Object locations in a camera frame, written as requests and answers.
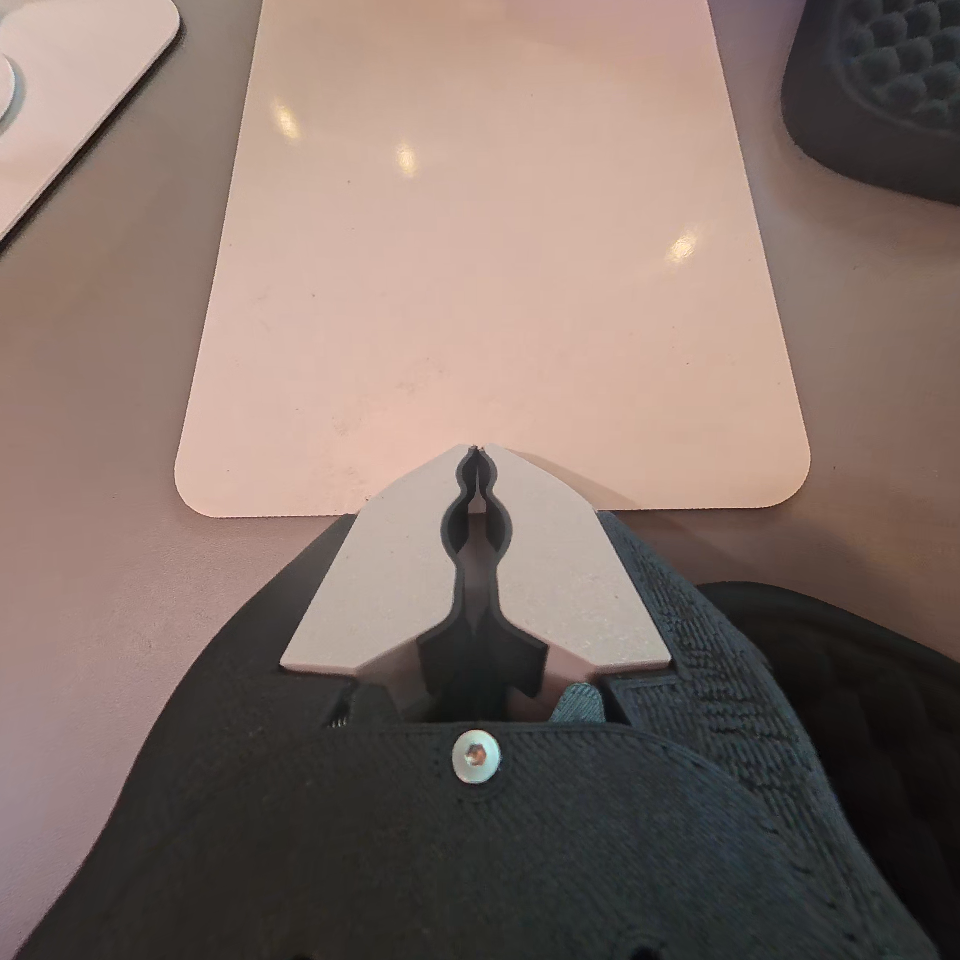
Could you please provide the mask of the white whiteboard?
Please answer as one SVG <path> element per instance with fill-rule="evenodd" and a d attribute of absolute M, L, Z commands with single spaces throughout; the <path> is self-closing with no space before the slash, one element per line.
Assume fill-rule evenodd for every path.
<path fill-rule="evenodd" d="M 330 517 L 459 445 L 601 510 L 807 480 L 708 2 L 263 3 L 176 489 Z"/>

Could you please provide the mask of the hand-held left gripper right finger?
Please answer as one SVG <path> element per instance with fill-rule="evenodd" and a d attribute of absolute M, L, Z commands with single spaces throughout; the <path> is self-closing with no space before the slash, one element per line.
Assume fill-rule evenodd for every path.
<path fill-rule="evenodd" d="M 594 506 L 502 447 L 478 452 L 494 552 L 482 621 L 501 680 L 529 699 L 663 671 L 671 653 Z"/>

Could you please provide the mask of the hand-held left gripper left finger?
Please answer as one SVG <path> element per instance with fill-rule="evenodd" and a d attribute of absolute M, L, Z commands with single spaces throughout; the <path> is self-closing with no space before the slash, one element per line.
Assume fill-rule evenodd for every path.
<path fill-rule="evenodd" d="M 369 499 L 352 525 L 282 655 L 296 674 L 381 686 L 393 699 L 436 695 L 450 655 L 424 666 L 420 641 L 447 641 L 464 611 L 463 574 L 451 520 L 469 507 L 454 446 Z"/>

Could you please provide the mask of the white table sign stand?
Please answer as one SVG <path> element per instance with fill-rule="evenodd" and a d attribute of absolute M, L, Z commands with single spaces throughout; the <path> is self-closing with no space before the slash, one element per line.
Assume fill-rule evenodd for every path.
<path fill-rule="evenodd" d="M 1 4 L 1 237 L 174 42 L 171 1 Z"/>

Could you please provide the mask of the dark rounded object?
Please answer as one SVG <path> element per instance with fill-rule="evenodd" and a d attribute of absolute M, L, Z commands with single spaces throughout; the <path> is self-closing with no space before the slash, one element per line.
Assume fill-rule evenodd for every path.
<path fill-rule="evenodd" d="M 959 666 L 782 587 L 701 593 L 764 655 L 862 846 L 938 949 L 959 957 Z"/>

